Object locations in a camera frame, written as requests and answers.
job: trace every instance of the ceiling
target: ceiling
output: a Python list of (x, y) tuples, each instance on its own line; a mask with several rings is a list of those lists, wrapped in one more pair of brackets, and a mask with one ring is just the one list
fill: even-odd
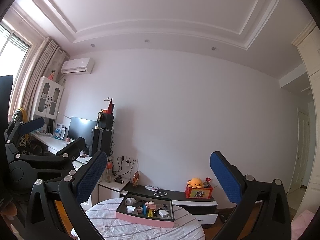
[(291, 42), (312, 20), (300, 0), (16, 0), (12, 7), (71, 56), (170, 49), (230, 60), (276, 78), (302, 62)]
[(305, 98), (307, 102), (313, 101), (310, 81), (309, 81), (308, 74), (306, 72), (281, 88), (301, 98)]

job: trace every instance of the desk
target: desk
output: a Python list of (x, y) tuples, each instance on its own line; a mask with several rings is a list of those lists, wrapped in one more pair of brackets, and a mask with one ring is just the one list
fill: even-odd
[[(43, 144), (48, 146), (48, 151), (56, 154), (58, 151), (62, 150), (64, 147), (66, 147), (66, 145), (68, 144), (68, 142), (63, 141), (63, 140), (59, 140), (56, 139), (52, 136), (44, 136), (44, 135), (39, 135), (36, 133), (33, 133), (32, 136), (34, 138), (36, 138), (37, 140), (39, 140), (40, 142), (42, 142)], [(77, 171), (82, 165), (87, 164), (87, 161), (91, 160), (91, 157), (85, 157), (85, 158), (80, 158), (78, 157), (72, 164), (75, 168), (75, 170)], [(93, 205), (95, 205), (96, 203), (98, 203), (98, 186), (96, 186), (94, 188), (94, 190), (92, 191), (89, 199), (84, 202), (81, 203), (81, 206), (84, 210), (88, 210), (89, 208), (91, 208)]]
[[(44, 135), (39, 135), (36, 133), (33, 133), (32, 136), (42, 142), (43, 144), (47, 145), (48, 151), (56, 154), (58, 151), (62, 150), (64, 147), (67, 146), (68, 142), (56, 139), (52, 136), (44, 136)], [(85, 157), (85, 158), (77, 158), (76, 161), (82, 163), (82, 164), (87, 164), (88, 161), (91, 160), (91, 157)]]

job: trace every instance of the smartphone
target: smartphone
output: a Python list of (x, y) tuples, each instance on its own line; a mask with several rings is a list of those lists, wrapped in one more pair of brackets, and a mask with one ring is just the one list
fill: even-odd
[(162, 192), (154, 193), (154, 195), (155, 195), (156, 197), (162, 197), (162, 196), (167, 195), (167, 193), (165, 193), (164, 191), (162, 191)]

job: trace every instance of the white charger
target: white charger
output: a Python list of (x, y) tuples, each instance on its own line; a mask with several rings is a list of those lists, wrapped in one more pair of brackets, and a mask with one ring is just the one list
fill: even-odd
[(169, 216), (169, 213), (168, 213), (166, 210), (164, 210), (164, 209), (159, 210), (158, 212), (159, 212), (159, 215), (160, 215), (162, 218), (166, 218), (166, 217)]

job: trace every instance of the pink object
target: pink object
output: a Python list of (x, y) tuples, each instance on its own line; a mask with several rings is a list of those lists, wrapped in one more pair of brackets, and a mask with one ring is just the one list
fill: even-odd
[(142, 217), (135, 217), (132, 215), (122, 214), (120, 212), (116, 212), (116, 218), (124, 221), (128, 221), (135, 224), (151, 226), (151, 227), (159, 227), (159, 228), (173, 228), (174, 221), (162, 221), (162, 220), (154, 220)]
[(297, 240), (314, 217), (314, 213), (305, 210), (291, 222), (291, 240)]
[(148, 204), (146, 203), (147, 208), (149, 209), (157, 209), (157, 206), (155, 204)]

